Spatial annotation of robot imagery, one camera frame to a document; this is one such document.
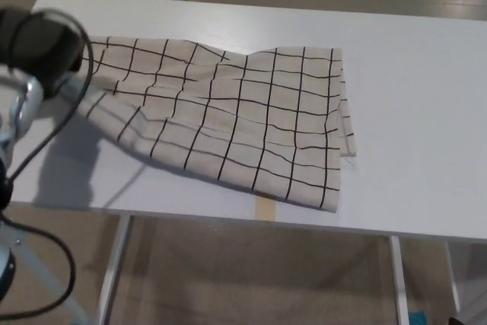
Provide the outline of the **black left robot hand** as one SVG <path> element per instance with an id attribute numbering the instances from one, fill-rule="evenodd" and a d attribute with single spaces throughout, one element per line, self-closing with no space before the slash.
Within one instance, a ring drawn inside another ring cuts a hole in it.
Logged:
<path id="1" fill-rule="evenodd" d="M 84 41 L 69 26 L 26 9 L 1 9 L 1 64 L 35 77 L 45 99 L 65 75 L 79 71 L 83 51 Z"/>

